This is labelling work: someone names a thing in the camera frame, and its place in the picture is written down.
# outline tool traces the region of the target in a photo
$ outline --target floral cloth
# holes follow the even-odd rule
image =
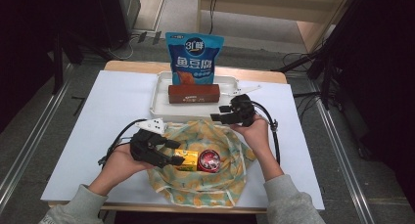
[[[253,151],[243,144],[232,129],[210,121],[169,123],[167,139],[179,142],[179,149],[207,149],[220,155],[216,173],[179,171],[168,165],[148,170],[149,180],[156,192],[172,203],[192,207],[233,207],[244,190],[247,167],[256,160]],[[173,149],[161,147],[160,152],[172,156]]]

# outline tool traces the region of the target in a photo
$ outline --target red object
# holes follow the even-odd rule
[[[198,168],[204,172],[215,173],[219,171],[220,156],[214,150],[204,150],[199,155]]]

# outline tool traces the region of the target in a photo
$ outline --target person's right hand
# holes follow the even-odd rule
[[[230,127],[244,136],[259,161],[265,181],[284,174],[269,148],[268,123],[264,118],[256,114],[254,123],[250,127],[238,124],[232,124]]]
[[[269,139],[268,139],[268,123],[260,115],[254,115],[254,123],[250,127],[244,127],[238,124],[230,125],[231,129],[242,134],[248,146],[257,152],[268,151]]]

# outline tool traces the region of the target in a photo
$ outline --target white tray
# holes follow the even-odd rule
[[[153,93],[150,112],[154,118],[164,122],[187,122],[189,120],[210,119],[211,113],[220,113],[219,106],[229,106],[233,97],[223,93],[232,93],[238,89],[238,80],[233,76],[216,75],[214,84],[220,88],[218,103],[170,104],[168,102],[168,85],[172,84],[171,71],[158,74],[158,82]]]

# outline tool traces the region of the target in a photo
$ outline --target person's left hand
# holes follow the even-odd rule
[[[147,162],[134,160],[129,144],[119,146],[113,151],[103,170],[88,189],[95,194],[106,196],[113,187],[134,173],[153,167]]]

